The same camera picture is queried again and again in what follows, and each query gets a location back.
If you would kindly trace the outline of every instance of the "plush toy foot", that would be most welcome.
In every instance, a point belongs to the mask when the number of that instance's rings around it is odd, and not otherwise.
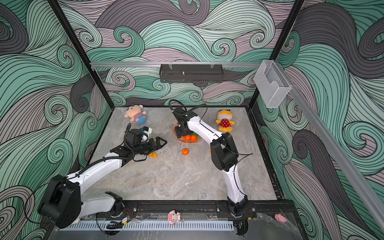
[[[222,131],[222,132],[227,132],[227,129],[224,128],[223,126],[219,126],[219,127],[218,127],[218,130],[219,130],[219,131]]]

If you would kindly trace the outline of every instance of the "plush toy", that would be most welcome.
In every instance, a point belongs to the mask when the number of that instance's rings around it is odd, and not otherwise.
[[[231,113],[231,110],[220,110],[216,120],[216,123],[220,124],[218,130],[222,132],[232,131],[233,127],[231,127],[231,124],[235,124],[235,122],[231,121],[232,117],[233,114]]]
[[[145,114],[147,114],[146,111],[141,112],[141,109],[143,108],[143,105],[133,105],[130,106],[127,109],[127,112],[125,113],[124,117],[130,118],[131,122],[135,121],[137,124],[141,125],[145,123],[147,120],[147,117]]]

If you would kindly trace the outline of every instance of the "marble surface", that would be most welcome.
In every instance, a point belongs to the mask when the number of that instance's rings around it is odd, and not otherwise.
[[[217,112],[222,108],[208,108],[202,118],[212,127]],[[276,200],[270,178],[260,154],[245,108],[230,108],[233,113],[233,130],[239,153],[253,153],[238,164],[238,172],[244,192],[250,200]],[[91,162],[102,158],[112,148],[121,144],[129,118],[125,118],[126,108],[116,108],[96,147]],[[130,161],[92,185],[85,195],[97,195],[112,191],[125,200],[226,200],[227,187],[222,172],[212,163],[209,145],[201,140],[198,143],[179,142],[171,133],[174,116],[169,108],[144,108],[147,122],[152,128],[150,137],[159,136],[168,141],[157,150],[157,158],[146,161]],[[205,108],[195,110],[203,116]],[[141,126],[132,124],[133,128]],[[189,149],[182,155],[183,148]]]

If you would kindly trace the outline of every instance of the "wallpaper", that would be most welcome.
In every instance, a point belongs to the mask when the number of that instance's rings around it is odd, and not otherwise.
[[[278,61],[384,200],[384,1],[326,0],[299,13]],[[257,100],[260,132],[309,239],[384,234],[288,95]]]
[[[0,0],[0,238],[42,239],[24,203],[87,164],[110,108],[46,0]],[[26,215],[43,221],[40,188]]]
[[[269,59],[294,0],[59,0],[91,61]],[[257,69],[222,83],[161,83],[159,68],[99,68],[116,106],[247,105]]]

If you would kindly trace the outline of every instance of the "yellow frog plush toy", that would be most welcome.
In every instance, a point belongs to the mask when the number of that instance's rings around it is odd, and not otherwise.
[[[217,120],[216,123],[220,124],[218,127],[219,131],[222,132],[230,132],[232,131],[233,127],[231,124],[235,124],[235,122],[231,121],[233,117],[233,114],[231,113],[231,110],[220,110],[217,113]]]

